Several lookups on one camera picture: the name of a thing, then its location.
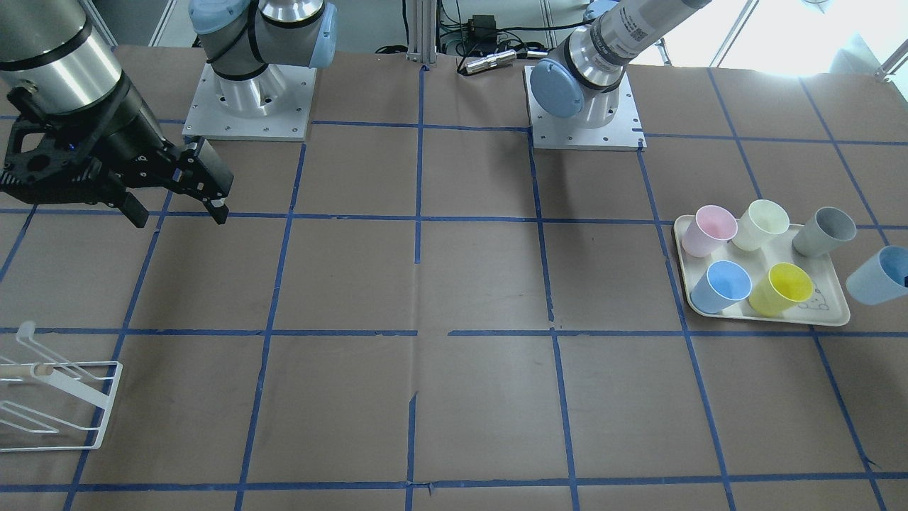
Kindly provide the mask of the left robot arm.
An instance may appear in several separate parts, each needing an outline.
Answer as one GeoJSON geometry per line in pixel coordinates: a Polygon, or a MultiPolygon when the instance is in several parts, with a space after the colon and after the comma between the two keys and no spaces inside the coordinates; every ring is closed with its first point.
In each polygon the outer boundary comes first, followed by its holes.
{"type": "Polygon", "coordinates": [[[570,119],[597,94],[619,88],[626,66],[707,1],[619,1],[577,27],[531,71],[531,93],[549,114],[570,119]]]}

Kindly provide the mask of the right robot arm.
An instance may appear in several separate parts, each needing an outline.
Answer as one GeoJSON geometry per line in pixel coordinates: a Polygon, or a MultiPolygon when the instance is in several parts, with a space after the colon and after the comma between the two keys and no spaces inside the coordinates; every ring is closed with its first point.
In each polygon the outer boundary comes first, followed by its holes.
{"type": "Polygon", "coordinates": [[[134,189],[201,202],[217,224],[233,174],[201,136],[175,145],[77,1],[2,3],[2,80],[18,110],[1,188],[17,200],[105,204],[143,227],[134,189]]]}

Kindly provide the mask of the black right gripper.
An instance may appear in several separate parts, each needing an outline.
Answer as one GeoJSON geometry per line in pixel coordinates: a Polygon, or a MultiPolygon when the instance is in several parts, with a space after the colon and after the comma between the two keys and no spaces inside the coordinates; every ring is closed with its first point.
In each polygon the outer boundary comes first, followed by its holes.
{"type": "Polygon", "coordinates": [[[105,203],[137,229],[149,212],[131,192],[163,187],[199,200],[225,224],[234,175],[204,137],[178,146],[128,78],[89,106],[53,114],[37,103],[39,88],[14,82],[7,96],[19,110],[2,165],[2,192],[40,204],[105,203]]]}

